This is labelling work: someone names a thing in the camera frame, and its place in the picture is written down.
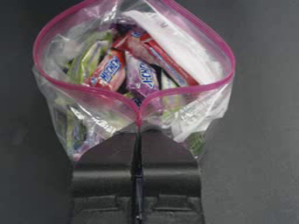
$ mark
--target wrapped candy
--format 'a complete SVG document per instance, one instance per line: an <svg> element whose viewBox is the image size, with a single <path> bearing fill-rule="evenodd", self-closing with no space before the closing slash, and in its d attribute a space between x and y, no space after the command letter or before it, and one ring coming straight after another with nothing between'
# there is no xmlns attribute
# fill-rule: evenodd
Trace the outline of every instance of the wrapped candy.
<svg viewBox="0 0 299 224"><path fill-rule="evenodd" d="M70 79L77 84L83 84L94 74L101 59L111 46L113 38L113 31L97 32L89 37L82 52L71 62L69 69Z"/></svg>
<svg viewBox="0 0 299 224"><path fill-rule="evenodd" d="M137 104L138 107L141 107L141 105L143 103L143 100L142 99L137 98L130 92L126 93L125 96L127 98L130 98L135 102L135 104Z"/></svg>
<svg viewBox="0 0 299 224"><path fill-rule="evenodd" d="M173 76L173 79L181 87L199 85L199 82L193 76L185 71L179 64L174 61L171 56L167 54L165 49L158 45L149 33L145 33L141 37L143 47L154 55L159 65Z"/></svg>
<svg viewBox="0 0 299 224"><path fill-rule="evenodd" d="M174 80L166 75L165 72L162 72L162 88L163 90L170 88L178 88L178 85L175 84ZM167 107L163 112L163 119L167 119L174 115L177 111L181 110L186 102L181 94L167 95L166 97L163 97L162 101L163 105Z"/></svg>
<svg viewBox="0 0 299 224"><path fill-rule="evenodd" d="M74 115L67 116L67 124L67 148L82 152L82 147L89 139L87 126Z"/></svg>
<svg viewBox="0 0 299 224"><path fill-rule="evenodd" d="M118 91L126 80L126 55L119 50L111 50L107 57L101 62L95 73L87 79L87 84L93 87L107 88Z"/></svg>
<svg viewBox="0 0 299 224"><path fill-rule="evenodd" d="M141 42L141 37L143 36L143 33L143 30L131 30L125 37L121 37L117 40L113 46L117 49L131 52L135 57L146 61L149 64L157 64L155 57L147 51L146 47L142 45Z"/></svg>
<svg viewBox="0 0 299 224"><path fill-rule="evenodd" d="M159 90L157 72L149 64L126 52L127 61L127 90L141 98L146 98Z"/></svg>

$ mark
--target table surface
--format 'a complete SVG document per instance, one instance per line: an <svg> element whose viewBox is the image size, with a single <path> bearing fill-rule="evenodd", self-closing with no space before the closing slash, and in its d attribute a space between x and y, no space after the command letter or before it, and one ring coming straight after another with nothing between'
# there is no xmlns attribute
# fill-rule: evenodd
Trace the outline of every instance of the table surface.
<svg viewBox="0 0 299 224"><path fill-rule="evenodd" d="M209 224L299 222L299 3L181 0L238 59L231 104L202 160ZM71 163L33 75L34 39L75 1L2 6L0 216L6 224L65 224Z"/></svg>

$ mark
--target clear plastic bag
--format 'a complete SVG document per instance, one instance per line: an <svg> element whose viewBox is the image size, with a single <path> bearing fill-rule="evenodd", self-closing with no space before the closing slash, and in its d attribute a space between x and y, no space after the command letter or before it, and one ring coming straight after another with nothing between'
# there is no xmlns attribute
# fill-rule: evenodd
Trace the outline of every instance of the clear plastic bag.
<svg viewBox="0 0 299 224"><path fill-rule="evenodd" d="M161 74L162 90L145 98L141 107L114 87L94 87L94 80L82 83L95 72L103 52L123 44L123 39L117 40L117 25L138 27L133 36L150 35L151 41L130 42L126 47L169 73ZM78 160L119 131L138 132L139 128L162 130L201 157L205 132L229 107L235 58L219 35L177 2L91 0L75 5L43 28L34 62L54 127L71 159ZM77 71L75 78L66 69Z"/></svg>

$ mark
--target ziploc bag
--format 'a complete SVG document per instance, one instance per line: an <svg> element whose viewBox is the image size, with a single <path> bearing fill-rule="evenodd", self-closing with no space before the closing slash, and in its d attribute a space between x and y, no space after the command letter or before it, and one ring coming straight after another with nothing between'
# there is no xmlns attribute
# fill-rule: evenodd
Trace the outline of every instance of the ziploc bag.
<svg viewBox="0 0 299 224"><path fill-rule="evenodd" d="M122 51L161 67L161 90L138 104L118 91L127 81ZM106 57L114 64L98 67ZM119 131L149 129L162 130L199 158L206 130L230 104L235 58L221 36L175 1L90 0L42 29L34 73L71 159Z"/></svg>

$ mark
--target green candy wrapper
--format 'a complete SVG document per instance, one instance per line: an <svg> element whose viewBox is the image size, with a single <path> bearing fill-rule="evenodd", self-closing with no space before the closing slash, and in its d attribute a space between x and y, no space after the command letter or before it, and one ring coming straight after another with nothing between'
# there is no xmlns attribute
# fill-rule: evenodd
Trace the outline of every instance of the green candy wrapper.
<svg viewBox="0 0 299 224"><path fill-rule="evenodd" d="M178 88L178 85L165 73L162 73L162 88ZM163 112L163 118L167 118L181 110L182 106L185 106L183 96L179 94L167 95L166 97L163 97L163 106L167 108Z"/></svg>
<svg viewBox="0 0 299 224"><path fill-rule="evenodd" d="M71 82L83 84L85 80L94 74L113 44L113 39L113 31L97 32L89 37L83 50L70 66Z"/></svg>
<svg viewBox="0 0 299 224"><path fill-rule="evenodd" d="M71 112L71 103L59 97L55 104L59 106L53 111L57 132L69 153L79 153L89 140L89 129Z"/></svg>

